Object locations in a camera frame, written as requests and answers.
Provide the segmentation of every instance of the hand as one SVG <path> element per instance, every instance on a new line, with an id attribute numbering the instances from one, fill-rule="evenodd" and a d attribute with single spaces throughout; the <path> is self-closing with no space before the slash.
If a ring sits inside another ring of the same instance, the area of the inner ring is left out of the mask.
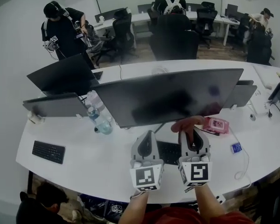
<path id="1" fill-rule="evenodd" d="M 174 133 L 184 131 L 189 135 L 190 143 L 194 142 L 194 126 L 195 125 L 203 125 L 204 117 L 202 116 L 193 116 L 190 118 L 182 119 L 177 121 L 174 125 L 171 126 L 171 131 Z"/>
<path id="2" fill-rule="evenodd" d="M 81 28 L 81 32 L 82 32 L 84 35 L 88 35 L 88 31 L 87 31 L 87 29 L 85 28 L 85 26 L 83 26 L 83 27 Z"/>

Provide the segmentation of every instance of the person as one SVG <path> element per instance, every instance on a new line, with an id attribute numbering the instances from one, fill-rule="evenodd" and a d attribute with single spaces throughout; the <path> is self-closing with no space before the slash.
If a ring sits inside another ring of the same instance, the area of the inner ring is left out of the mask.
<path id="1" fill-rule="evenodd" d="M 204 118 L 194 116 L 175 123 L 171 130 L 180 130 L 189 135 L 190 142 L 194 141 L 194 125 L 202 125 Z M 181 207 L 166 207 L 146 212 L 150 192 L 131 199 L 122 214 L 119 224 L 253 224 L 254 222 L 240 212 L 226 213 L 223 206 L 212 194 L 209 186 L 194 187 L 200 214 L 193 209 Z"/>
<path id="2" fill-rule="evenodd" d="M 16 216 L 17 224 L 68 224 L 58 212 L 61 203 L 67 203 L 68 198 L 63 190 L 44 182 L 36 192 L 36 199 L 25 198 Z M 77 211 L 73 211 L 73 222 L 80 223 L 82 217 Z"/>
<path id="3" fill-rule="evenodd" d="M 183 9 L 186 10 L 187 3 L 186 0 L 179 0 L 179 4 L 182 6 Z M 165 9 L 168 7 L 168 4 L 166 0 L 155 0 L 154 5 L 152 7 L 153 11 L 157 11 L 160 14 L 166 13 Z"/>
<path id="4" fill-rule="evenodd" d="M 274 17 L 274 15 L 267 8 L 263 9 L 260 14 L 249 14 L 249 18 L 251 18 L 256 24 L 260 23 L 264 27 L 264 30 L 266 30 L 271 17 Z"/>
<path id="5" fill-rule="evenodd" d="M 69 13 L 72 21 L 63 15 L 66 11 Z M 89 67 L 94 70 L 93 63 L 86 53 L 87 46 L 81 39 L 76 39 L 77 33 L 74 29 L 75 22 L 79 21 L 81 32 L 85 35 L 88 34 L 85 27 L 85 14 L 70 7 L 64 10 L 56 1 L 48 3 L 44 7 L 43 12 L 48 19 L 46 32 L 44 29 L 45 23 L 43 23 L 41 27 L 43 42 L 49 41 L 52 37 L 56 36 L 58 45 L 60 46 L 60 48 L 56 50 L 59 60 L 82 54 Z"/>

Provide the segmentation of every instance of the blue small box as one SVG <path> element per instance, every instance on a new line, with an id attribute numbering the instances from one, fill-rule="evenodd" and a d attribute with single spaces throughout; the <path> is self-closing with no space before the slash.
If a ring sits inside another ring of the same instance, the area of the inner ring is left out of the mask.
<path id="1" fill-rule="evenodd" d="M 231 152 L 233 154 L 239 153 L 241 151 L 242 151 L 242 147 L 241 147 L 240 143 L 236 143 L 236 144 L 231 145 Z"/>

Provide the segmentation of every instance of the black keyboard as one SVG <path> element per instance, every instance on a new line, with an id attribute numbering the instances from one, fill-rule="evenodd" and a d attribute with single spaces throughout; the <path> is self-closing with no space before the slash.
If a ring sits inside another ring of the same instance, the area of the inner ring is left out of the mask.
<path id="1" fill-rule="evenodd" d="M 65 147 L 46 144 L 40 141 L 34 141 L 32 150 L 32 154 L 59 164 L 63 163 L 64 152 Z"/>
<path id="2" fill-rule="evenodd" d="M 178 165 L 177 161 L 182 155 L 181 145 L 161 141 L 157 141 L 157 144 L 160 159 L 163 159 L 166 164 Z"/>

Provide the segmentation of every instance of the black hair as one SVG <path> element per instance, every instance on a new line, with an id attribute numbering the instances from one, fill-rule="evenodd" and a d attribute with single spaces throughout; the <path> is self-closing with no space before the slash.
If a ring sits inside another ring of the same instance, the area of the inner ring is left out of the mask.
<path id="1" fill-rule="evenodd" d="M 59 16 L 57 8 L 58 10 L 62 9 L 58 2 L 51 1 L 44 7 L 43 13 L 45 13 L 47 18 L 57 18 Z"/>
<path id="2" fill-rule="evenodd" d="M 36 191 L 36 200 L 45 207 L 51 207 L 53 204 L 67 203 L 69 200 L 63 190 L 54 185 L 43 182 Z"/>

